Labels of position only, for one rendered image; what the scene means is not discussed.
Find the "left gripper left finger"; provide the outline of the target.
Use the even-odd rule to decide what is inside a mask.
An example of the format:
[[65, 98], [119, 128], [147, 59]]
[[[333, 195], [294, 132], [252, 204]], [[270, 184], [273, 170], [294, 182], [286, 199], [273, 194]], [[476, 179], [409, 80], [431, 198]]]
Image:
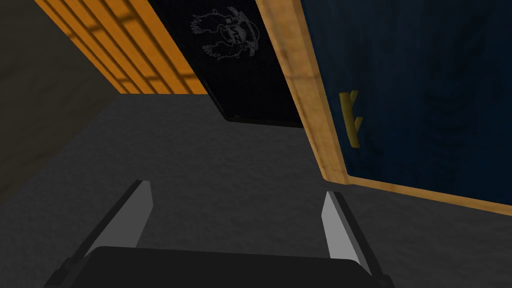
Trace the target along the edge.
[[154, 203], [148, 180], [136, 180], [78, 248], [78, 259], [98, 247], [135, 248]]

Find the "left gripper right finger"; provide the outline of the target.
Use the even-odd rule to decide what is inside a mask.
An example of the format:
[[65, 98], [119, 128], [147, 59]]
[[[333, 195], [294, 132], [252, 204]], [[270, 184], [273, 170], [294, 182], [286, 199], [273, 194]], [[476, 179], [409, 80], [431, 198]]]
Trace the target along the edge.
[[326, 192], [321, 218], [330, 258], [355, 261], [370, 275], [380, 275], [376, 255], [340, 192]]

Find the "dark blue door leaf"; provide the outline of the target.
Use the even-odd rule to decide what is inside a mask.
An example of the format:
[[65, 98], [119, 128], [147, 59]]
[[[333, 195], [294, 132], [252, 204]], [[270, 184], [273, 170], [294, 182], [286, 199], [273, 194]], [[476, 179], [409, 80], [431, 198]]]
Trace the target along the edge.
[[512, 206], [512, 0], [300, 1], [349, 176]]

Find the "orange slatted door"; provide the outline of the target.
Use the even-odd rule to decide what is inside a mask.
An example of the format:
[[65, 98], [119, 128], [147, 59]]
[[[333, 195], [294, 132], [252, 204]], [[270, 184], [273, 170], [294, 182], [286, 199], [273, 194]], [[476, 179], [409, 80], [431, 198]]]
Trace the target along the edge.
[[120, 93], [206, 93], [148, 0], [35, 2]]

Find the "black picture with white drawing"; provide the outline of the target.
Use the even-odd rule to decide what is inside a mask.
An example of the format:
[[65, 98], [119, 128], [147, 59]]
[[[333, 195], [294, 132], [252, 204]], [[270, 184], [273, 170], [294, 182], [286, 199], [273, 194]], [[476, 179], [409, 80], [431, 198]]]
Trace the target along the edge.
[[229, 122], [302, 128], [256, 0], [148, 0]]

